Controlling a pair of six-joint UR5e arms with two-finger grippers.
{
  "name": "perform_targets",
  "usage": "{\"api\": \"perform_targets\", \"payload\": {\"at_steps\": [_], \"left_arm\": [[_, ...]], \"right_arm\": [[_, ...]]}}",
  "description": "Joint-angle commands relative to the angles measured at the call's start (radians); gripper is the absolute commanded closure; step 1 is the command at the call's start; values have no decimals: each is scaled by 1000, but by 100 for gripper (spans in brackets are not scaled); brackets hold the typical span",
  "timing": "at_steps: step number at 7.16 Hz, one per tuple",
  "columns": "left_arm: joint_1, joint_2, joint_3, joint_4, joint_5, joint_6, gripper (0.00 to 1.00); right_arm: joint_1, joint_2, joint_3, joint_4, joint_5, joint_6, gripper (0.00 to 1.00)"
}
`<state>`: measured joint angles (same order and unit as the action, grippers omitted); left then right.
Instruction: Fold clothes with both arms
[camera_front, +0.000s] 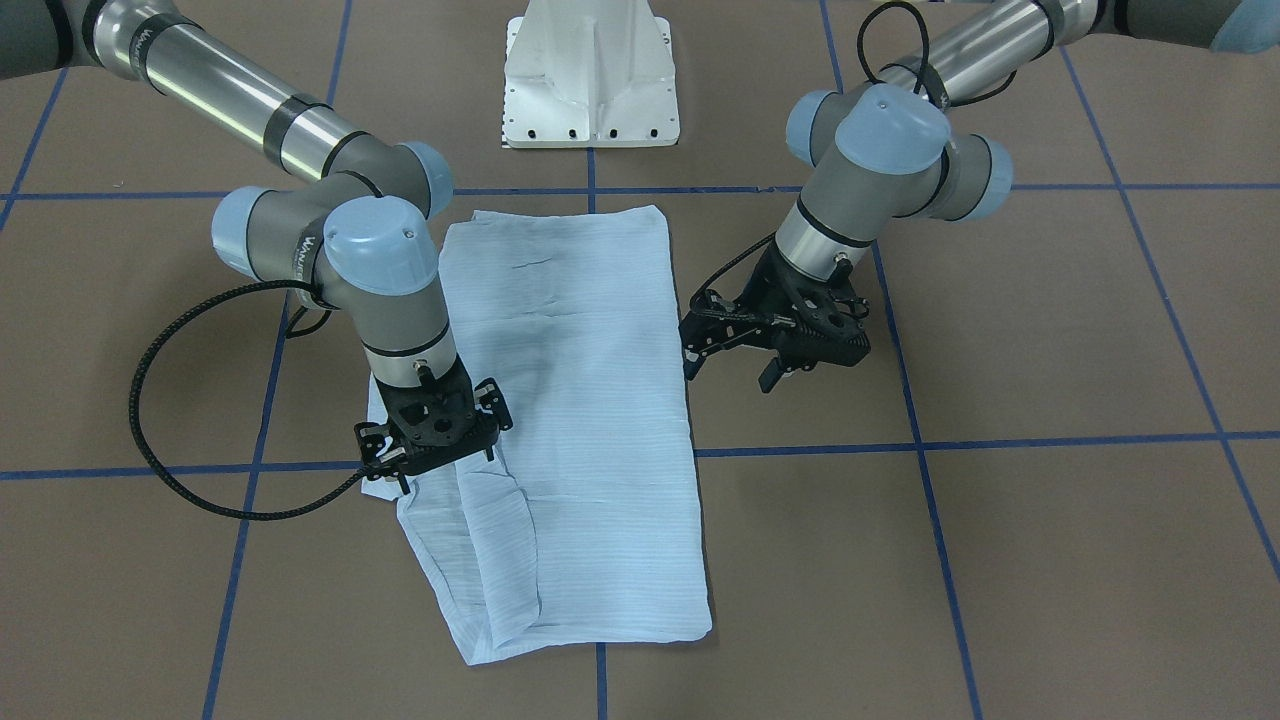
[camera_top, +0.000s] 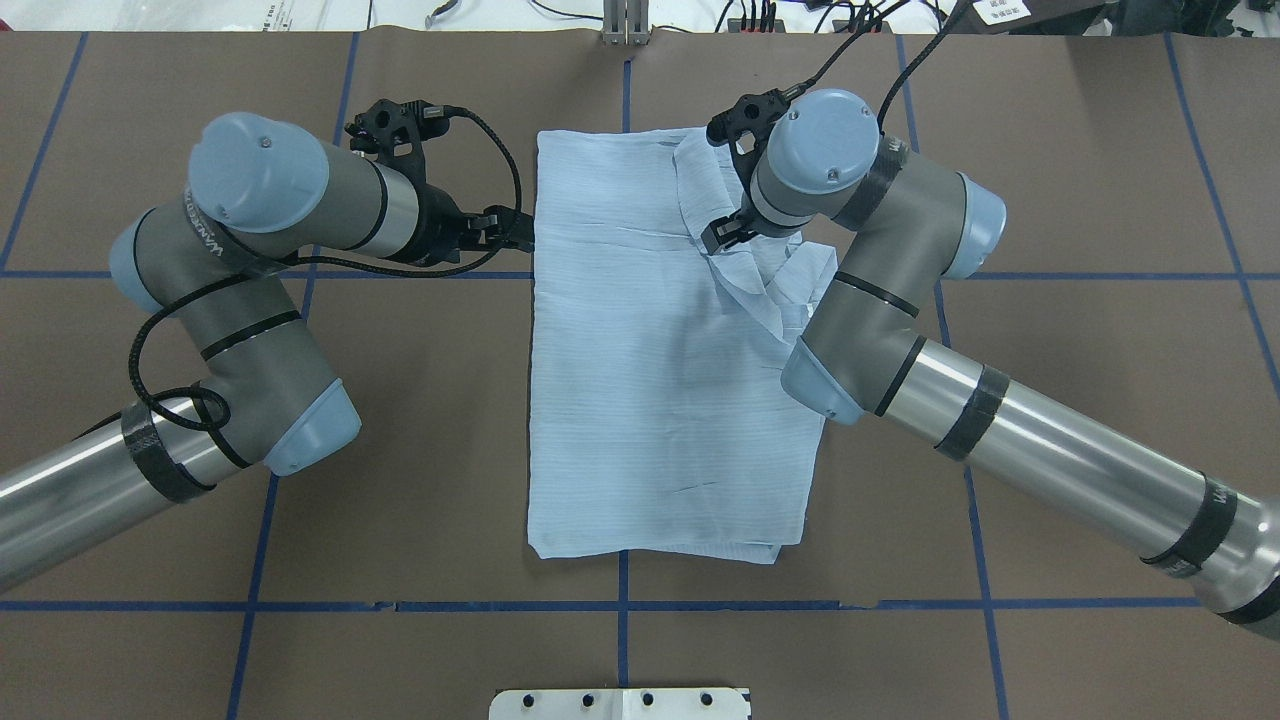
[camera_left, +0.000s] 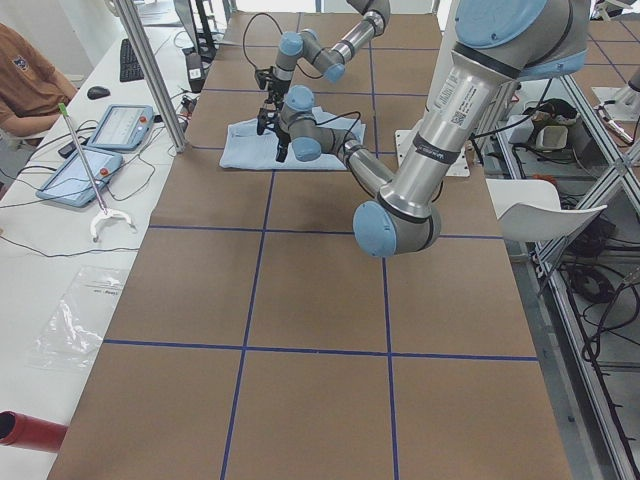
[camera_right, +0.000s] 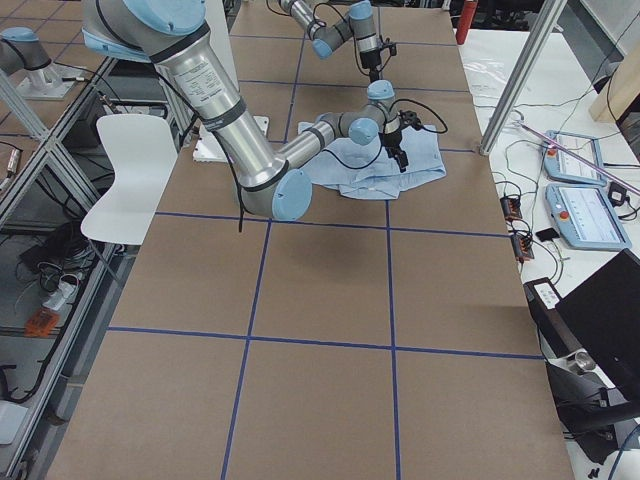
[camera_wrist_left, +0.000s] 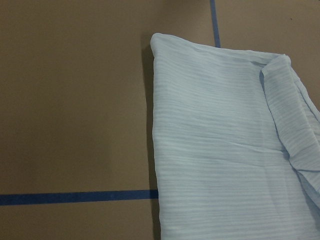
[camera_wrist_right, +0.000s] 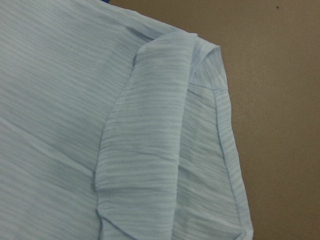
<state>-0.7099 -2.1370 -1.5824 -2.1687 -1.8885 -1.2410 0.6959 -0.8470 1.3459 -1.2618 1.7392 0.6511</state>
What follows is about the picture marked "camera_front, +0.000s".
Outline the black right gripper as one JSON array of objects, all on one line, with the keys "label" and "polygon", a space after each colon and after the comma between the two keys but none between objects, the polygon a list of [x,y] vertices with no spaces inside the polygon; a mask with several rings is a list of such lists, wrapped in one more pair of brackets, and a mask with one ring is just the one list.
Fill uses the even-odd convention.
[{"label": "black right gripper", "polygon": [[440,378],[417,370],[412,387],[372,379],[372,397],[387,411],[384,421],[355,425],[361,462],[372,470],[372,497],[404,497],[411,475],[452,464],[476,452],[493,459],[493,447],[513,425],[506,398],[493,378],[471,386],[462,359]]}]

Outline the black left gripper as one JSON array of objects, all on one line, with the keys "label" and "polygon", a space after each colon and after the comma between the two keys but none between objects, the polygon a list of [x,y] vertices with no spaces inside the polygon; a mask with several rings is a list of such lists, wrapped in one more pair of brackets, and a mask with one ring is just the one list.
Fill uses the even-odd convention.
[{"label": "black left gripper", "polygon": [[690,299],[678,324],[685,380],[694,380],[710,355],[741,345],[780,352],[758,377],[765,395],[803,366],[859,364],[870,352],[863,324],[869,309],[851,273],[850,260],[837,258],[832,274],[815,281],[791,266],[771,241],[739,302],[710,288]]}]

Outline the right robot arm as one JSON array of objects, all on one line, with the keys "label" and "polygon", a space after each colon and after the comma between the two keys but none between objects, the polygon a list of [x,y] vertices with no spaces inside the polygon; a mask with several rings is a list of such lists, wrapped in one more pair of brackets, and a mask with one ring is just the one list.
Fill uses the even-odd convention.
[{"label": "right robot arm", "polygon": [[355,428],[366,478],[404,484],[493,456],[512,420],[497,383],[474,383],[454,343],[428,228],[454,186],[435,149],[379,140],[172,1],[3,4],[4,79],[70,67],[147,85],[297,181],[229,192],[211,241],[252,290],[289,290],[303,310],[349,315],[387,413]]}]

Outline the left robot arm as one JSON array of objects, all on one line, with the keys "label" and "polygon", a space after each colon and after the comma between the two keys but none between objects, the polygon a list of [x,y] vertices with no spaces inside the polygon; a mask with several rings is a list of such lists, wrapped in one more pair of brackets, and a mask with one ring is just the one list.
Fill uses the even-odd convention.
[{"label": "left robot arm", "polygon": [[780,227],[749,247],[756,264],[727,297],[705,281],[678,325],[684,373],[739,346],[772,357],[758,384],[795,372],[855,366],[870,351],[855,266],[897,219],[969,222],[1010,195],[1012,159],[997,141],[956,132],[951,115],[991,100],[1025,65],[1088,35],[1120,35],[1212,53],[1277,45],[1275,1],[996,1],[864,79],[803,96],[788,114],[790,152],[812,169]]}]

